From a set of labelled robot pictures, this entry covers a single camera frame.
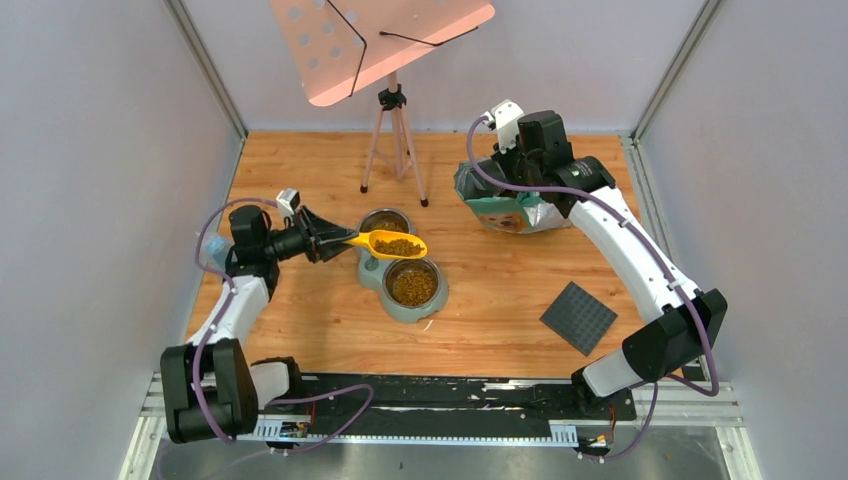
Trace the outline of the green dog food bag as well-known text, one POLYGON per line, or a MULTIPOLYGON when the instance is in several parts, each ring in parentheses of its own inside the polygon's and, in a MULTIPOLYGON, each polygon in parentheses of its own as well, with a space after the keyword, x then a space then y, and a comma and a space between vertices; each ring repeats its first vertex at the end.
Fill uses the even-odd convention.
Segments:
POLYGON ((459 164, 453 180, 460 200, 483 226, 492 230, 531 234, 571 226, 553 204, 537 193, 516 193, 491 185, 470 162, 459 164))

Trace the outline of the yellow plastic scoop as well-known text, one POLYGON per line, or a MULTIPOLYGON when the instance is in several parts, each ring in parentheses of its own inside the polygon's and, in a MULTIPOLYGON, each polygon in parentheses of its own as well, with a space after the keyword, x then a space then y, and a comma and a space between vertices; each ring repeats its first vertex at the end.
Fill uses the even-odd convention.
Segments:
POLYGON ((364 248, 373 257, 384 260, 420 259, 428 254, 428 247, 421 238, 389 230, 359 232, 345 244, 364 248))

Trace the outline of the brown kibble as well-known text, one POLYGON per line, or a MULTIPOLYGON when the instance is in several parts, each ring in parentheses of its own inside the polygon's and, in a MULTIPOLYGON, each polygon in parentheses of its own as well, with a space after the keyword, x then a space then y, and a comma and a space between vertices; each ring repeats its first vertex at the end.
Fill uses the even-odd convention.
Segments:
POLYGON ((392 232, 408 233, 408 225, 405 222, 394 220, 381 220, 373 225, 373 230, 385 230, 392 232))
POLYGON ((389 293, 399 304, 418 307, 429 302, 438 289, 438 277, 428 270, 401 270, 390 283, 389 293))
POLYGON ((420 244, 405 239, 377 240, 373 248, 382 255, 401 258, 420 257, 425 253, 425 249, 420 244))

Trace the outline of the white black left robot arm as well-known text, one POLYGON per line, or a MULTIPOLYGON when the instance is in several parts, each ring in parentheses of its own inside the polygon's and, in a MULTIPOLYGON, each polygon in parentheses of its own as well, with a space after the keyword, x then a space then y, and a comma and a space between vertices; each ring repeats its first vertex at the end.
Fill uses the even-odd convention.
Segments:
POLYGON ((225 442, 252 432, 261 408, 271 402, 283 413, 298 411, 306 386, 290 357, 249 365, 243 345, 279 283, 282 261, 304 256, 327 262, 350 247, 358 232, 298 206, 282 229, 272 226, 260 199, 228 203, 232 245, 224 266, 201 267, 221 279, 221 293, 202 327, 160 357, 164 414, 172 442, 218 438, 225 442))

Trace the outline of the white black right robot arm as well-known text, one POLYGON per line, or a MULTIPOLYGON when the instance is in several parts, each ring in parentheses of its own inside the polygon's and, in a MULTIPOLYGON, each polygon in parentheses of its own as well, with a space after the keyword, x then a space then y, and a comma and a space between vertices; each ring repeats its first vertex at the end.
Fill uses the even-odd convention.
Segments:
POLYGON ((579 229, 619 276, 645 323, 618 350, 574 374, 575 411, 596 417, 611 395, 669 377, 699 356, 713 371, 712 348, 728 309, 724 295, 698 287, 659 249, 604 164, 575 156, 562 118, 552 110, 526 114, 506 102, 484 113, 482 123, 497 135, 493 157, 511 190, 538 194, 579 229))

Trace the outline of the near steel bowl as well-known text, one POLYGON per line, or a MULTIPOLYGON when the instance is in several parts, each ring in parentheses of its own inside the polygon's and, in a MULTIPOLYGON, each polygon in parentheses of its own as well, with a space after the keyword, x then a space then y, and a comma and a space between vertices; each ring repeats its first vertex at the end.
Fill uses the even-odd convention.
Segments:
POLYGON ((435 299, 440 287, 436 266, 427 259, 393 262, 384 274, 387 295, 398 305, 415 308, 435 299))

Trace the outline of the clear blue water bottle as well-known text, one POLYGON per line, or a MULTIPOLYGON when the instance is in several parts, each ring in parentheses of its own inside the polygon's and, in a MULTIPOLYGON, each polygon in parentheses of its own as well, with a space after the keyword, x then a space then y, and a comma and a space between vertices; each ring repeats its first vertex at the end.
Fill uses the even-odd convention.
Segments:
POLYGON ((204 267, 224 270, 232 246, 230 238, 215 232, 207 233, 201 241, 199 261, 204 267))

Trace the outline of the dark grey studded plate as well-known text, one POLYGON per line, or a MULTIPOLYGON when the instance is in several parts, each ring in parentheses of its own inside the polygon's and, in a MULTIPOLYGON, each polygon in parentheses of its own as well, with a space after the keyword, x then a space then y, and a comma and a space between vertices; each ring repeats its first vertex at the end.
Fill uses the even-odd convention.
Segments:
POLYGON ((570 282, 540 316, 540 321, 584 356, 589 356, 618 315, 570 282))

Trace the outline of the pink music stand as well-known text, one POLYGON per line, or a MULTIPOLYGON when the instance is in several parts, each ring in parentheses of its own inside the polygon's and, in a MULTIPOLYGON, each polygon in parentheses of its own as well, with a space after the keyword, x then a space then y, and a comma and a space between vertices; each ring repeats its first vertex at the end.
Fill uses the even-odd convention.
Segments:
POLYGON ((398 79, 401 68, 491 20, 489 1, 275 0, 270 7, 289 46, 309 103, 329 107, 379 82, 377 114, 361 193, 376 159, 398 180, 412 175, 421 206, 429 197, 398 79))

